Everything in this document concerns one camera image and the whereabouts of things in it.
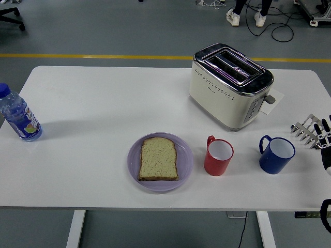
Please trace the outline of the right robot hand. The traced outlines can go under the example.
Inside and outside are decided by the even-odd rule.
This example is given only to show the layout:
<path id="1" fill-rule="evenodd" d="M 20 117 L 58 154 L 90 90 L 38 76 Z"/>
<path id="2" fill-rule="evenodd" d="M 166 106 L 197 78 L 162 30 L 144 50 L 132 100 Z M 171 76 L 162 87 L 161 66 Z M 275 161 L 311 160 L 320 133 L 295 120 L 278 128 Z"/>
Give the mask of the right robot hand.
<path id="1" fill-rule="evenodd" d="M 317 123 L 314 124 L 314 129 L 321 145 L 321 157 L 324 169 L 330 175 L 330 126 L 325 118 L 322 118 L 321 124 L 324 128 L 325 135 Z"/>

